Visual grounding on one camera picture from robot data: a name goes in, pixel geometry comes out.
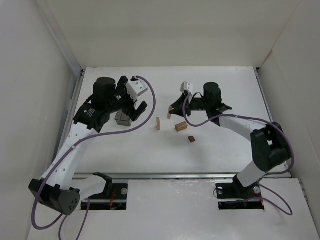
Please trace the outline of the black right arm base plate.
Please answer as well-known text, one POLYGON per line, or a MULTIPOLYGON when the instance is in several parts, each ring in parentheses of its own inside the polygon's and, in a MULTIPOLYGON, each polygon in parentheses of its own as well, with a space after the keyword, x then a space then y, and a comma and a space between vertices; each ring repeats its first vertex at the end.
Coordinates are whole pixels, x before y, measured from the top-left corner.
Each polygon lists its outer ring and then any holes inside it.
POLYGON ((257 183, 239 188, 233 182, 217 182, 213 195, 219 210, 264 210, 261 188, 257 183))

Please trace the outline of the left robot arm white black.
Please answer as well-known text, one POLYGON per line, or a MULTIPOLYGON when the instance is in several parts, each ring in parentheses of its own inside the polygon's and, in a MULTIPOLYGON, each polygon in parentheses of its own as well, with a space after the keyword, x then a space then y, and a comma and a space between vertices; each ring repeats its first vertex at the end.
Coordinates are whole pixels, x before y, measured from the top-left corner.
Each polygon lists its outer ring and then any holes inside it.
POLYGON ((32 179, 28 186, 35 197, 33 217, 37 204, 69 216, 83 200, 110 194, 113 188, 110 176, 95 172, 73 187, 74 174, 94 138, 103 136, 101 130, 112 114, 122 111, 135 122, 145 112, 148 106, 145 101, 138 108, 135 105, 149 87, 150 84, 138 76, 132 79, 122 76, 119 81, 110 77, 96 80, 92 95, 75 114, 68 137, 55 160, 40 179, 32 179))

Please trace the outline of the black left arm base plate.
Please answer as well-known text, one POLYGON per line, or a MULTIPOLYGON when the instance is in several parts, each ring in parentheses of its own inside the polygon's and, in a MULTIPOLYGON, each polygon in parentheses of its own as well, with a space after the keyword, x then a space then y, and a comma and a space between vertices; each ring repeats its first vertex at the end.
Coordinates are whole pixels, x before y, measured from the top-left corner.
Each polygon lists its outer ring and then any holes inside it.
POLYGON ((91 196, 90 211, 125 211, 127 209, 128 181, 116 181, 107 193, 91 196))

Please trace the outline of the light wood block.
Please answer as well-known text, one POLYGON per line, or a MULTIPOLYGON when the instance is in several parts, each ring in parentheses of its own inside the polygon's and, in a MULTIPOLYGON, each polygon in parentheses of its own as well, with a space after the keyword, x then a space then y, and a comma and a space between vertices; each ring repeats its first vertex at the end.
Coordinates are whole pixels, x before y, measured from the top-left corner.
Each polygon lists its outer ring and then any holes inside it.
POLYGON ((159 116, 156 117, 156 129, 157 131, 161 130, 161 120, 159 116))

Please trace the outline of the light wood block numbered ten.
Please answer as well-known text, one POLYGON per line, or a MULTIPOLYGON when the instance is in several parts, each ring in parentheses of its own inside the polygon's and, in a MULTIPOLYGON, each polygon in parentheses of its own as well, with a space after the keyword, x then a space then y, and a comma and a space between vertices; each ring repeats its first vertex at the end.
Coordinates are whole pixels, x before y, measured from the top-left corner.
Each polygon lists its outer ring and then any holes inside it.
POLYGON ((173 110, 173 107, 170 105, 169 107, 168 107, 168 112, 167 112, 167 118, 170 120, 171 119, 171 116, 172 116, 172 114, 171 114, 171 111, 173 110))

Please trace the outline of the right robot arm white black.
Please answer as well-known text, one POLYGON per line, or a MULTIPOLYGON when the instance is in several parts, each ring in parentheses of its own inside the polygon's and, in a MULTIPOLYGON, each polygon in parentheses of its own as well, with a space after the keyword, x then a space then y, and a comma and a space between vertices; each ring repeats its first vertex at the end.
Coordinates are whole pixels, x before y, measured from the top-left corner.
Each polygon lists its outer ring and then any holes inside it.
POLYGON ((286 161, 295 162, 292 145, 282 127, 276 122, 234 114, 232 107, 223 103, 217 83, 205 83, 199 97, 193 93, 193 85, 186 81, 181 84, 180 91, 181 96, 171 105, 170 114, 187 119, 192 112, 205 112, 207 120, 198 124, 188 121, 187 124, 196 128, 211 122, 250 142, 252 160, 232 180, 231 188, 238 195, 256 185, 275 167, 286 161))

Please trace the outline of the smoky transparent plastic box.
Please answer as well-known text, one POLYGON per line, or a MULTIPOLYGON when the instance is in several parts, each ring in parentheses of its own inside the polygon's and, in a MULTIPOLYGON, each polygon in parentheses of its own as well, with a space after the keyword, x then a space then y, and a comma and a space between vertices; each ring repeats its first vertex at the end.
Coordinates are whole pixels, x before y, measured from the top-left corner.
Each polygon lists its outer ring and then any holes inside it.
POLYGON ((132 125, 132 120, 122 110, 116 113, 114 120, 119 126, 130 127, 132 125))

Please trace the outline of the striped tan wood block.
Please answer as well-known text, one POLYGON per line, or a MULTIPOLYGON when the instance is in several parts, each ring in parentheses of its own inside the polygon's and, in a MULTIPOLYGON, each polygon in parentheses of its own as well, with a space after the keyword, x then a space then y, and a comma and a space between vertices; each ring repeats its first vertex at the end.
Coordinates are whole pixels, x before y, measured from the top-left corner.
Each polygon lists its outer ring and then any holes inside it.
POLYGON ((177 132, 183 131, 188 128, 188 124, 184 121, 175 125, 175 130, 177 132))

